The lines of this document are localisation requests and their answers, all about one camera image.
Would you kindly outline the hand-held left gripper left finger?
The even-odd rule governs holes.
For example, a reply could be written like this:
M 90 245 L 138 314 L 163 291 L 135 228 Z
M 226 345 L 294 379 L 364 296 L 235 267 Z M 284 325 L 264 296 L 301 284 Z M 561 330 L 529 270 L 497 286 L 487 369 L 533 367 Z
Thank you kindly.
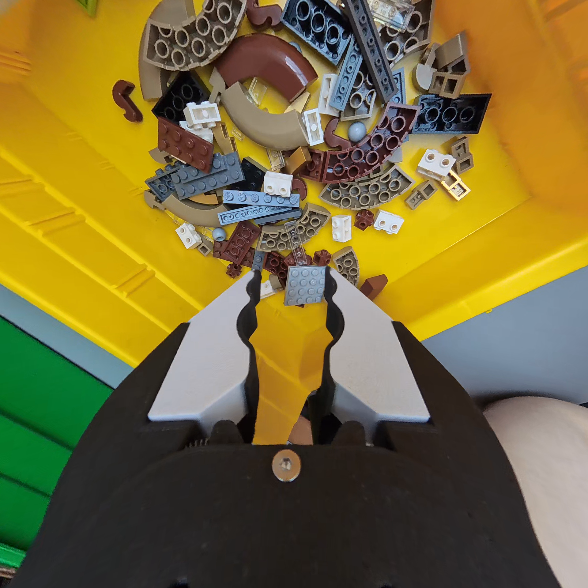
M 250 338 L 257 328 L 261 273 L 252 270 L 194 316 L 173 358 L 148 418 L 192 420 L 210 435 L 230 420 L 252 443 L 259 377 Z

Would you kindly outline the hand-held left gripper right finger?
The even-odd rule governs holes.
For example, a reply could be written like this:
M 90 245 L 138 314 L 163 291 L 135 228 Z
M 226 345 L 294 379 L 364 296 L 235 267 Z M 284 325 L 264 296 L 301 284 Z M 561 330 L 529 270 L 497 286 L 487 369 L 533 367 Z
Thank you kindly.
M 359 422 L 369 442 L 379 422 L 426 423 L 430 413 L 393 320 L 336 270 L 326 273 L 326 328 L 332 341 L 320 387 L 309 397 L 314 444 L 330 443 L 347 421 Z

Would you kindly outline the grey square studded plate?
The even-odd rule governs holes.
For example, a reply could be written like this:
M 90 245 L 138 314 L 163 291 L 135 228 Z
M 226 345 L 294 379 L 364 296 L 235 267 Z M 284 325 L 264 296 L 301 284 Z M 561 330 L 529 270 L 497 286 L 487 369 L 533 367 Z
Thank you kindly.
M 285 286 L 285 306 L 320 303 L 326 280 L 325 266 L 291 266 Z

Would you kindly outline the yellow plastic bin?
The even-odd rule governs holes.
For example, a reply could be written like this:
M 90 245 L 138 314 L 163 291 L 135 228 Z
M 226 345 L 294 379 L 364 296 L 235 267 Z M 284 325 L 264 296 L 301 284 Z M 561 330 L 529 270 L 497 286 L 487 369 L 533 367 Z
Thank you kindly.
M 136 366 L 234 283 L 187 251 L 173 218 L 143 200 L 155 161 L 151 104 L 137 86 L 143 27 L 158 1 L 19 1 L 1 16 L 1 279 Z M 471 140 L 471 193 L 443 190 L 397 236 L 355 235 L 377 304 L 420 340 L 587 265 L 587 1 L 437 1 L 435 39 L 466 30 L 467 90 L 492 94 Z

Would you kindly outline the pile of toy bricks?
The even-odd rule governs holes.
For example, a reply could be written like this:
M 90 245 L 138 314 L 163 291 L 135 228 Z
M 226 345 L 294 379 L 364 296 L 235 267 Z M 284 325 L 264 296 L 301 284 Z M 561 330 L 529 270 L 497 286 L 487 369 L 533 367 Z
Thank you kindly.
M 382 206 L 413 183 L 379 187 L 376 178 L 414 135 L 455 135 L 450 155 L 423 156 L 418 170 L 445 186 L 455 200 L 469 189 L 459 174 L 473 167 L 468 138 L 479 133 L 490 94 L 464 94 L 469 73 L 464 33 L 444 45 L 432 44 L 433 79 L 414 106 L 400 98 L 392 64 L 430 40 L 434 1 L 400 8 L 406 18 L 392 25 L 391 44 L 380 41 L 376 21 L 384 21 L 371 1 L 350 1 L 340 9 L 329 1 L 161 1 L 143 28 L 139 80 L 145 100 L 154 100 L 158 150 L 176 160 L 146 181 L 150 206 L 186 222 L 234 224 L 222 211 L 238 200 L 205 206 L 194 196 L 245 182 L 247 171 L 231 151 L 217 106 L 254 143 L 287 156 L 295 180 L 326 185 L 320 197 L 333 206 L 362 211 Z

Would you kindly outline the green plastic bin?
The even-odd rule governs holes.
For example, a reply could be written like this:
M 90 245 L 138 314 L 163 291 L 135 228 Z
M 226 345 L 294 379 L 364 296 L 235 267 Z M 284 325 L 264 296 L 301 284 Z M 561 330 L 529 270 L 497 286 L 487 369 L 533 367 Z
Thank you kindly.
M 1 319 L 1 565 L 35 539 L 62 470 L 112 388 Z

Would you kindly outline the person's beige trouser leg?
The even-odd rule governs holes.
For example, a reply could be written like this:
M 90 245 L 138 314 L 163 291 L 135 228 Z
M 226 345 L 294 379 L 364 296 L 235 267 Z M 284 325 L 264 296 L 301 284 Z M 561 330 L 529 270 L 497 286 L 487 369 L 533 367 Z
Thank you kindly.
M 587 408 L 523 396 L 484 416 L 504 448 L 562 587 L 587 587 Z

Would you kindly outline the reddish brown hook-shaped brick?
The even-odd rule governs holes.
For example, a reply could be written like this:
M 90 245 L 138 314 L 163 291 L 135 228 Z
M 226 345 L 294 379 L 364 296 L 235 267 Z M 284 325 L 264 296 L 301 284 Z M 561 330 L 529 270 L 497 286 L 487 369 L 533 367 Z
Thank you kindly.
M 120 79 L 116 81 L 112 88 L 112 97 L 115 104 L 123 110 L 124 118 L 132 123 L 143 121 L 143 114 L 130 98 L 130 94 L 135 89 L 135 84 Z

